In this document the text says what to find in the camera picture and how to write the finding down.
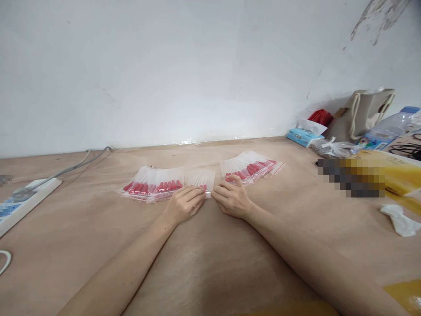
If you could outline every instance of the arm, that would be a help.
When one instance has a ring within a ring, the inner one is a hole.
[[[408,315],[406,310],[351,262],[284,219],[250,201],[241,179],[221,182],[212,197],[228,215],[255,228],[288,265],[343,315]]]
[[[62,309],[64,315],[121,315],[176,226],[197,213],[204,190],[177,190],[164,213],[129,246],[107,262]]]

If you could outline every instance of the white paper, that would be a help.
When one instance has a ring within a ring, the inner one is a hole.
[[[389,215],[393,222],[395,231],[402,237],[415,236],[415,232],[421,228],[421,224],[407,218],[399,205],[385,204],[380,212]]]
[[[322,124],[305,120],[305,119],[299,119],[297,121],[297,128],[309,130],[316,136],[321,135],[325,130],[328,129],[326,126],[323,126]]]

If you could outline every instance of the clear plastic bag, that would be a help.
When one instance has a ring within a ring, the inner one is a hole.
[[[147,192],[150,199],[158,202],[171,198],[173,193],[184,185],[184,168],[151,169],[148,171]]]
[[[234,182],[227,177],[235,174],[241,178],[243,185],[253,184],[261,177],[272,176],[283,165],[282,162],[270,160],[251,150],[244,151],[234,158],[221,160],[219,164],[227,182]]]
[[[334,143],[335,137],[331,140],[324,138],[314,140],[311,148],[320,156],[326,159],[347,159],[364,149],[365,144],[355,145],[349,142]]]
[[[123,192],[123,197],[134,198],[137,200],[147,201],[150,196],[148,194],[148,172],[156,170],[151,167],[142,167],[137,174],[132,178],[131,182],[124,186],[120,191]]]
[[[211,191],[214,188],[215,172],[210,170],[193,172],[189,176],[187,185],[201,187],[205,190],[206,198],[211,197]]]

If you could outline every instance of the white wall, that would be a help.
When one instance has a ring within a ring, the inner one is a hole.
[[[417,0],[3,0],[0,157],[283,135],[379,86],[389,115],[419,106],[420,17]]]

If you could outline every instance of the forearm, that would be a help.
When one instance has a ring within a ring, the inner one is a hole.
[[[343,315],[408,315],[350,261],[299,228],[257,206],[253,206],[245,220]]]
[[[160,216],[104,265],[59,315],[121,315],[175,226]]]

